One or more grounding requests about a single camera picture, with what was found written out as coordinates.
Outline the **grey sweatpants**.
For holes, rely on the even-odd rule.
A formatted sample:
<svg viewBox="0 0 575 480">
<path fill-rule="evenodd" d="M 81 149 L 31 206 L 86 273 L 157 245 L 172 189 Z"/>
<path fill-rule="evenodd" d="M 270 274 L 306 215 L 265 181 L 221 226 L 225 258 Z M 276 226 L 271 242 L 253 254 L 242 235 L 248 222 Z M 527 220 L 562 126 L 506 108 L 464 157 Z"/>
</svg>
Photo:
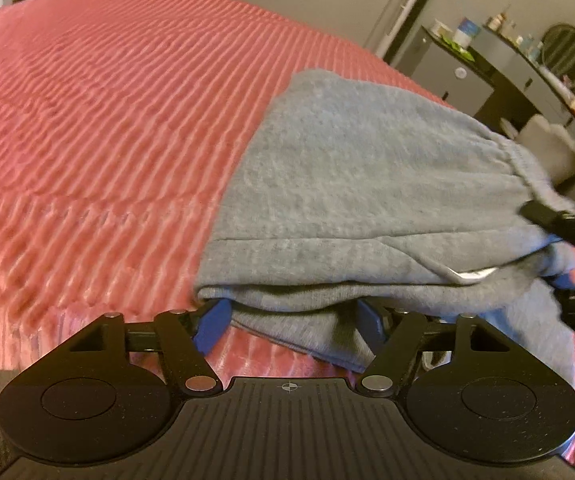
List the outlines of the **grey sweatpants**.
<svg viewBox="0 0 575 480">
<path fill-rule="evenodd" d="M 547 278 L 569 278 L 575 252 L 519 214 L 530 200 L 574 209 L 527 148 L 470 116 L 306 70 L 248 144 L 193 292 L 232 300 L 237 326 L 357 373 L 372 352 L 350 300 L 477 314 L 573 380 L 573 335 Z M 497 271 L 459 284 L 447 266 Z"/>
</svg>

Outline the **white fluffy chair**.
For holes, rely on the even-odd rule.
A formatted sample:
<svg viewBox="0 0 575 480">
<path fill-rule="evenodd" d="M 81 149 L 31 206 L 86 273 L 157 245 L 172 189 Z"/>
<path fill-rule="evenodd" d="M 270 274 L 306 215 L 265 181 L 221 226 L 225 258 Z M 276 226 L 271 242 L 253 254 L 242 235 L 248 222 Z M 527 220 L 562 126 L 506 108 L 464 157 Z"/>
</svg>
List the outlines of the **white fluffy chair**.
<svg viewBox="0 0 575 480">
<path fill-rule="evenodd" d="M 575 139 L 562 125 L 534 115 L 521 130 L 505 118 L 500 119 L 500 127 L 508 138 L 538 159 L 555 186 L 575 179 Z"/>
</svg>

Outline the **grey vanity desk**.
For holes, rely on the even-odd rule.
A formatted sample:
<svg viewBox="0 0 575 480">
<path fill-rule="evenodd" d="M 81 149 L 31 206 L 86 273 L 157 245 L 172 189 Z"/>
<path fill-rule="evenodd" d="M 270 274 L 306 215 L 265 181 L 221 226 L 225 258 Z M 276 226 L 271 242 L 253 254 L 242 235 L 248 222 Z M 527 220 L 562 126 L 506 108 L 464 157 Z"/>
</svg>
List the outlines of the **grey vanity desk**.
<svg viewBox="0 0 575 480">
<path fill-rule="evenodd" d="M 471 44 L 475 58 L 508 81 L 535 111 L 549 122 L 568 128 L 575 138 L 575 89 L 540 63 L 541 38 L 515 44 L 485 26 Z"/>
</svg>

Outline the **round black mirror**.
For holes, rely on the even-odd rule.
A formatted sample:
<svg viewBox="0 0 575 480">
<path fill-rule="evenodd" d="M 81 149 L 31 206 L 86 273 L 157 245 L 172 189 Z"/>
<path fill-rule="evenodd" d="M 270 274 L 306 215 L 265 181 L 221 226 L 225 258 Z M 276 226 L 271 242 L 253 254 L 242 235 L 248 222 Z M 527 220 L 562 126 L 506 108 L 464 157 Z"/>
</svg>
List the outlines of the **round black mirror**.
<svg viewBox="0 0 575 480">
<path fill-rule="evenodd" d="M 547 29 L 541 38 L 540 63 L 575 89 L 575 26 L 561 23 Z"/>
</svg>

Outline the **grey drawer cabinet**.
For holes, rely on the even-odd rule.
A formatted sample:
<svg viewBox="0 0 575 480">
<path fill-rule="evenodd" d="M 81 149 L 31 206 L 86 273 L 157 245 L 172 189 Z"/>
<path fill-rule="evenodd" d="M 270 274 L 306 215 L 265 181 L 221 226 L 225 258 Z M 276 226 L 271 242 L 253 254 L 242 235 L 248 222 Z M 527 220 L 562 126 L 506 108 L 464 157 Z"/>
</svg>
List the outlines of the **grey drawer cabinet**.
<svg viewBox="0 0 575 480">
<path fill-rule="evenodd" d="M 402 53 L 396 70 L 470 116 L 475 116 L 493 94 L 493 84 L 473 62 L 424 27 Z"/>
</svg>

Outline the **red ribbed bedspread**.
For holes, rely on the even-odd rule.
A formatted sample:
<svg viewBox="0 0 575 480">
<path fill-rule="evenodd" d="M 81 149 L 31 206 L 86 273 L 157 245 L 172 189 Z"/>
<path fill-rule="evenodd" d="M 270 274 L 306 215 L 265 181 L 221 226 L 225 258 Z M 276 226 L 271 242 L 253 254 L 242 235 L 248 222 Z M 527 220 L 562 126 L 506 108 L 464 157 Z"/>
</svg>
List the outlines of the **red ribbed bedspread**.
<svg viewBox="0 0 575 480">
<path fill-rule="evenodd" d="M 105 311 L 188 309 L 217 204 L 301 70 L 419 86 L 237 0 L 0 9 L 0 389 Z M 0 438 L 0 469 L 11 454 Z"/>
</svg>

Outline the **white blue container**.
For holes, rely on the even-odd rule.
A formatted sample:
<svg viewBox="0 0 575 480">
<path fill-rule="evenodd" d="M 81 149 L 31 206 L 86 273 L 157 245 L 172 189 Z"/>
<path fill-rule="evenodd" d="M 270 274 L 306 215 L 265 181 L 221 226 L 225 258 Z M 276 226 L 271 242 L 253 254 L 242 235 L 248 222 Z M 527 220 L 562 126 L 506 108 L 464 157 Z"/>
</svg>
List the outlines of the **white blue container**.
<svg viewBox="0 0 575 480">
<path fill-rule="evenodd" d="M 470 18 L 463 18 L 453 32 L 452 41 L 458 44 L 460 48 L 467 49 L 480 31 L 481 26 L 470 20 Z"/>
</svg>

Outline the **white tall standing panel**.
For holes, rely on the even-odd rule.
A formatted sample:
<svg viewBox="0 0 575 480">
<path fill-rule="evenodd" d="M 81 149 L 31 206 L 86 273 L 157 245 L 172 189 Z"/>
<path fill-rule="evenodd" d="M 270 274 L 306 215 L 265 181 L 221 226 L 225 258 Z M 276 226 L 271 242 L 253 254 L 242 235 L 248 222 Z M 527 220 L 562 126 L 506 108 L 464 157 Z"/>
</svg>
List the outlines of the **white tall standing panel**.
<svg viewBox="0 0 575 480">
<path fill-rule="evenodd" d="M 386 63 L 391 62 L 426 1 L 387 0 L 363 47 Z"/>
</svg>

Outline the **white drawstring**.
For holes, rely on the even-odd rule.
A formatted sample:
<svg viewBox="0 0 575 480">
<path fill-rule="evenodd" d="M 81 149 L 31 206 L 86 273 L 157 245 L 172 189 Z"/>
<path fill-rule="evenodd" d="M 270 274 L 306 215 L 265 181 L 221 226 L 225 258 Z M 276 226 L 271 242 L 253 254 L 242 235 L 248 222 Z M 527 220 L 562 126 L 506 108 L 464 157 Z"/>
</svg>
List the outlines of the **white drawstring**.
<svg viewBox="0 0 575 480">
<path fill-rule="evenodd" d="M 478 283 L 480 281 L 485 280 L 488 278 L 489 275 L 494 274 L 497 271 L 497 268 L 493 266 L 492 268 L 481 269 L 481 270 L 472 270 L 472 271 L 463 271 L 459 272 L 453 270 L 452 268 L 445 269 L 445 275 L 449 280 L 452 280 L 455 283 L 459 284 L 467 284 L 467 283 Z"/>
</svg>

